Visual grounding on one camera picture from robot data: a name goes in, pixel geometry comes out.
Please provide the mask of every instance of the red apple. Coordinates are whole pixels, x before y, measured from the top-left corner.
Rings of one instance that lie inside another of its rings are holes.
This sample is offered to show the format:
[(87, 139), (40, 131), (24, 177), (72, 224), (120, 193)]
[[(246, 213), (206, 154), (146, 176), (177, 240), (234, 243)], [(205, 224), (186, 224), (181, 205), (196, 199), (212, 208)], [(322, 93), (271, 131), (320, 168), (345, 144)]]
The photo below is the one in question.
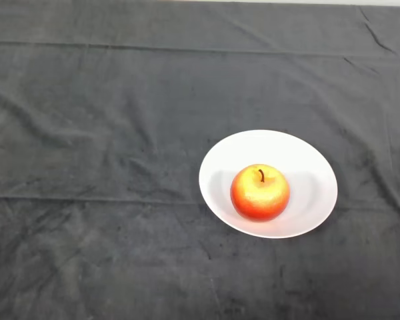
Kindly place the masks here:
[(268, 165), (250, 165), (240, 171), (231, 185), (231, 200), (237, 212), (256, 221), (276, 218), (290, 197), (285, 176)]

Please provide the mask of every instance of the tablecloth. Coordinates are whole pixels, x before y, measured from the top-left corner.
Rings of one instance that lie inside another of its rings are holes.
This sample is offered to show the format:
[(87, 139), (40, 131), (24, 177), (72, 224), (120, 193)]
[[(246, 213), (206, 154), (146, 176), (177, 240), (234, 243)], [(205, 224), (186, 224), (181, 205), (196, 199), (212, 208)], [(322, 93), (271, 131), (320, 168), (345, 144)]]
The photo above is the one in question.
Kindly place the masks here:
[[(328, 159), (324, 224), (208, 209), (203, 157), (249, 129)], [(400, 319), (400, 8), (0, 1), (8, 319)]]

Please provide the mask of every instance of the gray cloth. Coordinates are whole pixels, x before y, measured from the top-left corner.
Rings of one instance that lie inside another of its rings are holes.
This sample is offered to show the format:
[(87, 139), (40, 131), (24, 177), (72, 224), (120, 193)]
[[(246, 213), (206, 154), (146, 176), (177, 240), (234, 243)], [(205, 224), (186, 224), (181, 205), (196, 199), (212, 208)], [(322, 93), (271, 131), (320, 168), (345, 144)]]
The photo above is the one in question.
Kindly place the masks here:
[[(326, 156), (316, 230), (207, 208), (203, 157), (248, 129)], [(400, 319), (400, 8), (0, 1), (10, 319)]]

